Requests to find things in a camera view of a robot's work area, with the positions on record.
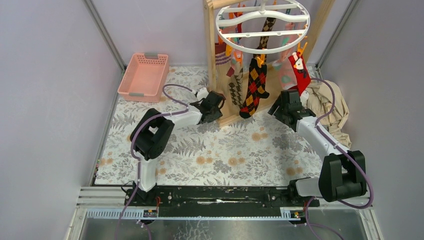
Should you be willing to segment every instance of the floral pattern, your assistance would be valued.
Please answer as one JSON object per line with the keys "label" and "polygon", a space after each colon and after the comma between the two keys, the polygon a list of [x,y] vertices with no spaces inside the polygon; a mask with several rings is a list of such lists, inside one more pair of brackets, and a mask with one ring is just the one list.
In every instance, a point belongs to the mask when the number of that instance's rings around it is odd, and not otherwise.
{"label": "floral pattern", "polygon": [[[207,85],[207,71],[171,67],[166,82],[197,90]],[[186,103],[196,101],[182,88],[168,87],[166,92]],[[171,112],[182,106],[164,96],[159,103],[119,97],[98,161],[96,185],[122,185],[135,179],[137,161],[130,154],[130,134],[150,108]],[[319,176],[322,165],[302,137],[266,110],[223,128],[214,122],[175,129],[159,158],[155,172],[159,185],[286,186],[293,179]]]}

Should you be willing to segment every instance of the pink plastic laundry basket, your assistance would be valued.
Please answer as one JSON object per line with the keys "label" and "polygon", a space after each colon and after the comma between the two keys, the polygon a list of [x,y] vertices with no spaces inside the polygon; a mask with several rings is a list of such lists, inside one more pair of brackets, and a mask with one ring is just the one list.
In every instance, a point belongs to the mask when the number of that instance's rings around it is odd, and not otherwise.
{"label": "pink plastic laundry basket", "polygon": [[127,101],[158,103],[169,70],[168,55],[135,53],[120,82],[118,93]]}

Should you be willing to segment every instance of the gray wall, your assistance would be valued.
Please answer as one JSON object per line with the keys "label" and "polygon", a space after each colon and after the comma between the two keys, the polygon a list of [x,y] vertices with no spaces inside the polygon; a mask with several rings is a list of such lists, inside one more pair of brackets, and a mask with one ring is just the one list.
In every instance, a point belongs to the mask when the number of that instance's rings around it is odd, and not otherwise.
{"label": "gray wall", "polygon": [[[328,16],[326,26],[309,62],[314,63],[321,56],[349,1],[337,0],[334,4],[334,9]],[[168,54],[172,65],[207,64],[203,0],[94,0],[93,2],[127,64],[134,53],[144,52]],[[243,3],[253,6],[254,2],[247,0]],[[321,0],[298,0],[298,2],[308,9],[313,20]],[[278,23],[274,29],[284,29],[283,22]],[[243,31],[257,32],[261,31],[263,24],[262,18],[249,20],[242,27]],[[244,46],[254,48],[259,44],[258,37],[242,41]],[[271,37],[268,46],[276,48],[280,43],[281,40],[277,37]],[[269,59],[276,57],[274,54],[269,56]],[[249,58],[250,54],[245,55],[244,59],[248,61]]]}
{"label": "gray wall", "polygon": [[424,1],[362,0],[322,67],[350,108],[387,240],[423,239]]}
{"label": "gray wall", "polygon": [[81,0],[1,1],[0,56],[0,239],[63,239],[118,65]]}

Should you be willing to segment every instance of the beige cloth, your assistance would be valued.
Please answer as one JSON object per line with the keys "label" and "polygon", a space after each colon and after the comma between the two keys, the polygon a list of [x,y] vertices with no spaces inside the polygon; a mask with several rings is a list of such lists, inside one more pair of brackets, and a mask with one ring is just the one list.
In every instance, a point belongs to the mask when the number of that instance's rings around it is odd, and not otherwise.
{"label": "beige cloth", "polygon": [[[341,144],[350,148],[352,142],[349,134],[341,132],[342,127],[345,125],[349,116],[349,108],[346,105],[345,99],[342,96],[339,86],[334,82],[326,80],[334,90],[335,104],[334,111],[321,119],[322,125],[328,126],[328,132],[337,139]],[[309,93],[309,98],[306,102],[306,107],[311,109],[317,117],[328,113],[332,106],[333,96],[330,88],[322,83],[312,81],[306,91]]]}

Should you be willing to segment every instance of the white plastic hanger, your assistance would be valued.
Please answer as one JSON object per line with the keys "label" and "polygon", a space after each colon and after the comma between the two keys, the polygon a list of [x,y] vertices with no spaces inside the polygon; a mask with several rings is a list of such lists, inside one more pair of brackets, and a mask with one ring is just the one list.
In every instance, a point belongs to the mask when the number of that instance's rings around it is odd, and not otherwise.
{"label": "white plastic hanger", "polygon": [[[221,39],[228,44],[229,46],[250,54],[273,54],[279,53],[284,50],[290,49],[298,44],[306,36],[309,30],[310,25],[310,16],[306,8],[298,3],[295,0],[285,0],[289,4],[280,4],[280,5],[266,5],[268,0],[262,0],[260,6],[245,6],[245,7],[230,7],[226,6],[219,10],[218,15],[216,16],[216,31]],[[276,10],[282,9],[300,9],[301,15],[288,15]],[[224,13],[238,13],[238,12],[249,12],[243,14],[239,17],[233,19],[221,19],[221,16]],[[235,26],[237,24],[243,23],[250,19],[257,18],[275,18],[283,20],[289,23],[301,23],[305,22],[305,28],[300,30],[281,30],[281,31],[261,31],[261,32],[239,32],[239,33],[222,33],[219,31],[220,27],[229,27]],[[262,36],[284,36],[284,35],[298,35],[298,38],[293,42],[280,46],[273,49],[255,49],[248,48],[241,45],[238,45],[232,41],[230,38],[250,38],[250,37],[262,37]]]}

